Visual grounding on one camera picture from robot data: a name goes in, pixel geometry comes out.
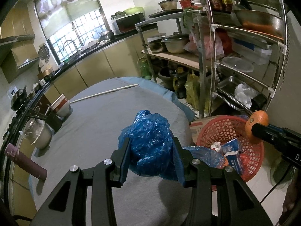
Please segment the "window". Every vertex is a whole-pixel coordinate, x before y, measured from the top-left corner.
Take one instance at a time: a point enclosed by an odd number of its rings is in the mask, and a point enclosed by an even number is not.
[[[63,62],[77,52],[74,44],[71,41],[66,42],[67,40],[73,40],[76,47],[81,50],[88,38],[98,39],[103,31],[106,31],[106,26],[97,9],[65,25],[50,36],[48,44],[50,48],[52,45],[51,50],[57,55],[57,60]]]
[[[109,29],[98,0],[36,0],[35,5],[58,63],[81,50],[88,38],[98,39],[101,32]]]

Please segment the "shelving unit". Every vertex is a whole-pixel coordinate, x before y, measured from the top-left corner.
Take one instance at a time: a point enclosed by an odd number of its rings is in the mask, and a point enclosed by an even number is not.
[[[162,58],[162,59],[167,59],[169,61],[178,63],[180,65],[184,65],[186,67],[189,67],[194,70],[199,70],[200,73],[200,80],[201,80],[201,89],[200,89],[200,118],[204,116],[204,109],[205,109],[205,99],[206,99],[206,91],[205,91],[205,75],[206,75],[206,66],[211,66],[211,81],[210,81],[210,101],[209,101],[209,116],[212,114],[212,105],[214,98],[220,97],[223,99],[225,103],[227,103],[229,106],[233,107],[236,110],[241,110],[245,111],[247,114],[252,114],[252,111],[248,109],[246,106],[244,106],[241,102],[236,100],[233,96],[231,96],[229,93],[220,91],[220,89],[217,88],[216,86],[216,70],[218,67],[220,68],[226,68],[229,70],[234,71],[237,75],[242,76],[245,79],[248,79],[249,81],[252,81],[254,83],[257,83],[259,86],[261,86],[263,89],[268,90],[268,101],[266,106],[264,107],[264,110],[266,111],[267,108],[269,107],[271,100],[273,99],[276,89],[279,85],[280,81],[280,76],[283,72],[284,66],[287,63],[288,59],[288,46],[289,46],[289,41],[288,41],[288,28],[287,28],[287,18],[286,18],[286,13],[285,13],[285,5],[283,3],[283,0],[247,0],[249,4],[251,5],[257,5],[261,6],[267,9],[271,9],[273,11],[277,11],[280,14],[280,17],[283,19],[283,38],[277,38],[274,36],[269,36],[267,34],[261,33],[261,32],[256,32],[256,31],[249,31],[241,27],[235,26],[233,23],[231,23],[231,17],[229,14],[226,13],[220,13],[220,12],[213,12],[211,8],[211,3],[210,0],[206,0],[207,2],[207,8],[203,11],[197,11],[201,16],[199,16],[198,21],[193,21],[195,27],[198,27],[198,34],[200,42],[201,42],[201,50],[199,50],[199,57],[193,55],[193,54],[181,54],[181,55],[176,55],[176,54],[170,54],[170,53],[156,53],[153,54],[152,52],[147,50],[147,45],[144,41],[142,31],[141,31],[141,26],[154,23],[154,22],[159,22],[163,20],[168,20],[168,19],[176,19],[177,20],[177,25],[178,25],[178,30],[181,32],[180,24],[179,24],[179,18],[183,16],[184,13],[175,13],[175,14],[170,14],[170,15],[165,15],[161,16],[155,19],[150,19],[143,21],[141,23],[136,24],[136,29],[140,34],[141,40],[142,40],[142,45],[144,47],[144,51],[146,53],[147,61],[149,64],[149,68],[151,70],[152,76],[154,77],[154,71],[151,66],[151,56],[157,57],[157,58]],[[212,35],[212,44],[213,44],[213,56],[211,60],[205,59],[205,55],[202,54],[202,52],[205,51],[205,46],[204,46],[204,36],[202,32],[202,23],[208,23],[210,26],[210,34]],[[217,28],[224,29],[228,32],[234,33],[234,34],[240,34],[243,37],[252,37],[253,40],[259,40],[263,41],[265,40],[267,44],[269,45],[276,45],[276,48],[279,50],[279,57],[276,63],[273,63],[276,66],[276,71],[275,71],[275,76],[273,83],[271,85],[268,85],[263,82],[262,80],[258,80],[249,74],[246,74],[244,72],[237,71],[234,68],[231,68],[219,60],[217,60],[216,57],[216,33],[215,30]]]

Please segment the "purple tumbler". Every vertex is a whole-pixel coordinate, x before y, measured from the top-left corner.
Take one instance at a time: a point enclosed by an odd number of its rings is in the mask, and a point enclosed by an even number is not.
[[[28,172],[32,176],[45,181],[47,177],[47,170],[37,163],[33,162],[26,155],[20,152],[15,146],[9,143],[5,149],[5,155],[16,165]]]

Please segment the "table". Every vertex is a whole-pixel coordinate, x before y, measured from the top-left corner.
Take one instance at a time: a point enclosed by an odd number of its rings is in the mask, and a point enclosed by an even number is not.
[[[130,85],[114,78],[95,84],[72,100]],[[72,165],[94,167],[117,149],[121,130],[136,113],[147,109],[166,117],[182,146],[191,143],[188,120],[182,110],[157,93],[132,87],[71,105],[73,113],[53,136],[49,146],[35,149],[32,160],[48,172],[45,182],[30,176],[37,210]],[[181,225],[187,216],[191,189],[160,177],[140,177],[129,171],[122,188],[113,188],[117,225]],[[91,188],[88,188],[86,223],[91,225]]]

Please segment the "white stick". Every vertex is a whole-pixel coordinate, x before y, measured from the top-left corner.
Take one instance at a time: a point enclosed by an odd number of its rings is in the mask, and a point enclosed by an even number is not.
[[[112,89],[112,90],[109,90],[109,91],[100,92],[100,93],[97,93],[97,94],[94,94],[94,95],[90,95],[90,96],[87,96],[87,97],[84,97],[84,98],[80,98],[80,99],[77,99],[77,100],[74,100],[74,101],[70,102],[70,104],[73,104],[73,103],[76,103],[78,101],[82,101],[82,100],[85,100],[85,99],[88,99],[88,98],[92,98],[92,97],[96,97],[96,96],[99,96],[99,95],[103,95],[103,94],[106,94],[106,93],[111,93],[111,92],[119,91],[119,90],[122,90],[122,89],[127,89],[127,88],[130,88],[130,87],[136,87],[136,86],[139,86],[139,83],[133,84],[133,85],[129,85],[129,86],[125,86],[125,87],[115,88],[115,89]]]

